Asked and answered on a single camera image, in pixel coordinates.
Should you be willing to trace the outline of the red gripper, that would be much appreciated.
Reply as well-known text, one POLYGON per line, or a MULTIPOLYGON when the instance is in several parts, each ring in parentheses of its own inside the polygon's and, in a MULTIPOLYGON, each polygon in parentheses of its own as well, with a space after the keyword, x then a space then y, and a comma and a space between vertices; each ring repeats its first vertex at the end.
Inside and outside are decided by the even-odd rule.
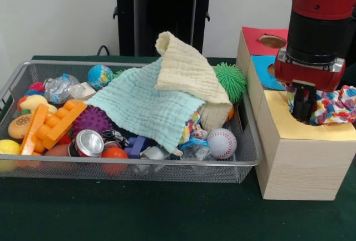
POLYGON ((278 81, 293 84, 295 88, 293 117, 296 120, 304 121, 304 105, 305 122, 309 123, 317 101, 317 90, 331 92, 338 87, 345 70, 345 60, 337 58, 331 67, 332 71, 329 71, 275 60, 275 78, 278 81))

